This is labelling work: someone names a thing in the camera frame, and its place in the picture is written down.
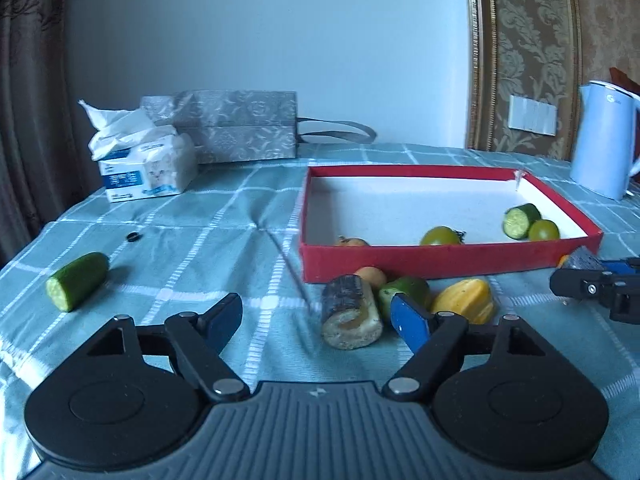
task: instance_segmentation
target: light switch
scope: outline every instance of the light switch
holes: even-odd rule
[[[512,95],[509,99],[510,128],[534,134],[556,134],[558,108],[547,103]]]

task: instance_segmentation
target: cucumber slice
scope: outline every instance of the cucumber slice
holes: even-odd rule
[[[541,218],[540,211],[533,204],[512,207],[504,214],[502,230],[509,238],[522,240],[529,235],[533,222]]]
[[[71,312],[88,298],[107,277],[109,259],[89,253],[57,270],[47,280],[47,295],[62,312]]]

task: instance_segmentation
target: bag handle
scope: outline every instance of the bag handle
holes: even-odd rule
[[[303,137],[306,136],[323,136],[323,137],[333,137],[334,139],[342,139],[348,140],[349,142],[355,142],[357,144],[371,144],[378,134],[376,131],[367,126],[366,124],[355,123],[353,121],[323,121],[321,119],[310,119],[307,117],[298,117],[296,122],[304,123],[306,121],[313,121],[318,123],[331,123],[331,124],[344,124],[344,126],[351,126],[352,128],[357,128],[364,132],[364,134],[359,134],[358,132],[348,132],[345,130],[330,130],[327,132],[309,132],[308,134],[298,134],[298,142],[306,142]]]

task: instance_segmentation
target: metal screw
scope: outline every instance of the metal screw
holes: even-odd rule
[[[244,383],[238,379],[218,379],[213,383],[213,391],[222,396],[239,394],[244,390]]]
[[[411,377],[396,377],[389,381],[389,389],[396,395],[412,394],[420,388],[420,383]]]

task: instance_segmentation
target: cucumber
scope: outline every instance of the cucumber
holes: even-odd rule
[[[109,258],[88,253],[54,272],[47,280],[47,295],[62,312],[71,312],[104,282]]]
[[[533,222],[540,220],[542,215],[533,204],[512,207],[504,214],[502,230],[509,238],[522,240],[529,235]]]
[[[391,300],[398,292],[406,294],[416,303],[426,308],[431,305],[431,290],[425,280],[412,276],[398,278],[394,282],[387,283],[378,292],[380,316],[388,323],[391,323]]]

